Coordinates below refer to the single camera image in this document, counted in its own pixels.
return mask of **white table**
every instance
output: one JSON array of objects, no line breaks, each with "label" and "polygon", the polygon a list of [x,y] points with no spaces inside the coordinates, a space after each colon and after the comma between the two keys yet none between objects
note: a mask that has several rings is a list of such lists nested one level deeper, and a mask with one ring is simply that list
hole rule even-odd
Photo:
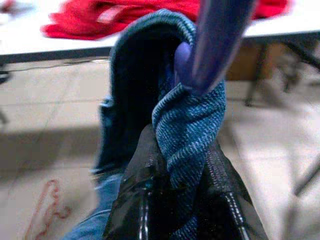
[{"label": "white table", "polygon": [[[33,0],[34,9],[0,25],[0,64],[108,56],[120,33],[95,41],[44,37],[40,27],[50,23],[48,15],[64,1]],[[286,15],[253,21],[244,37],[264,43],[319,38],[319,7],[317,0],[296,0]]]}]

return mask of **tiled floor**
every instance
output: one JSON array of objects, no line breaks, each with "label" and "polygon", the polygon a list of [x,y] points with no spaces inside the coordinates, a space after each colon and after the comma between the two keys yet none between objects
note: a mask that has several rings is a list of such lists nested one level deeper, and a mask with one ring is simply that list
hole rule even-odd
[{"label": "tiled floor", "polygon": [[[228,82],[228,109],[218,140],[242,176],[270,240],[281,239],[291,206],[298,216],[292,239],[320,239],[320,178],[300,199],[292,195],[297,179],[320,155],[320,75],[307,71],[291,94],[282,92],[282,85],[277,72],[262,81],[248,108],[243,100],[249,82]],[[8,124],[0,122],[3,239],[26,234],[25,239],[35,239],[49,221],[44,216],[54,189],[59,196],[55,211],[66,214],[68,207],[71,212],[65,219],[54,217],[43,240],[59,239],[94,208],[89,170],[99,143],[98,105],[108,93],[107,62],[18,71],[0,85],[0,111],[8,119]],[[42,207],[33,217],[42,194]]]}]

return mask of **red fabric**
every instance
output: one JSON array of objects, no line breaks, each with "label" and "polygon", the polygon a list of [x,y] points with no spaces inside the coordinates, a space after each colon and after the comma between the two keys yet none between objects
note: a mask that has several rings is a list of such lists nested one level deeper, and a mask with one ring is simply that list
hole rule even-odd
[{"label": "red fabric", "polygon": [[288,0],[259,0],[253,19],[270,18],[286,10]]},{"label": "red fabric", "polygon": [[[259,0],[254,19],[284,11],[288,0]],[[122,31],[134,20],[159,9],[180,12],[196,21],[200,0],[69,0],[42,27],[50,38],[96,40]]]}]

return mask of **metal table leg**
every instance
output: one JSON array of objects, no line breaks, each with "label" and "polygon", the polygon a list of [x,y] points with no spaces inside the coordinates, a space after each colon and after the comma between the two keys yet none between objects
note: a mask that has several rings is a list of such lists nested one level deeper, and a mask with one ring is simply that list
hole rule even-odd
[{"label": "metal table leg", "polygon": [[5,65],[0,64],[0,84],[3,84],[6,81],[8,81],[10,77],[10,73],[8,71],[5,71],[4,68],[5,68]]},{"label": "metal table leg", "polygon": [[249,88],[247,97],[246,97],[245,102],[244,102],[244,104],[247,107],[251,107],[252,106],[251,105],[252,99],[254,97],[254,93],[255,93],[255,90],[257,88],[258,80],[259,80],[259,78],[261,76],[261,71],[262,71],[262,67],[264,66],[267,49],[268,49],[268,45],[264,43],[261,46],[261,49],[260,49],[260,52],[259,52],[259,55],[258,55],[258,58],[257,58],[255,75],[254,75],[254,78],[252,79],[251,86]]}]

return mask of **denim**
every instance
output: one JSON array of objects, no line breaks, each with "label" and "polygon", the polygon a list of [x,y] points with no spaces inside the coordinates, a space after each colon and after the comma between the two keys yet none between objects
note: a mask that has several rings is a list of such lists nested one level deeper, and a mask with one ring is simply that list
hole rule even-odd
[{"label": "denim", "polygon": [[185,225],[172,239],[197,239],[192,207],[204,163],[226,109],[225,83],[203,97],[181,84],[173,86],[174,54],[181,42],[191,46],[195,25],[180,13],[162,9],[129,25],[111,51],[111,96],[100,106],[100,152],[94,175],[99,204],[64,240],[101,239],[123,169],[132,158],[143,128],[152,123],[178,197],[178,221]]},{"label": "denim", "polygon": [[117,199],[123,173],[105,174],[95,187],[98,196],[96,209],[69,233],[63,240],[95,240],[101,239],[105,231],[112,203]]}]

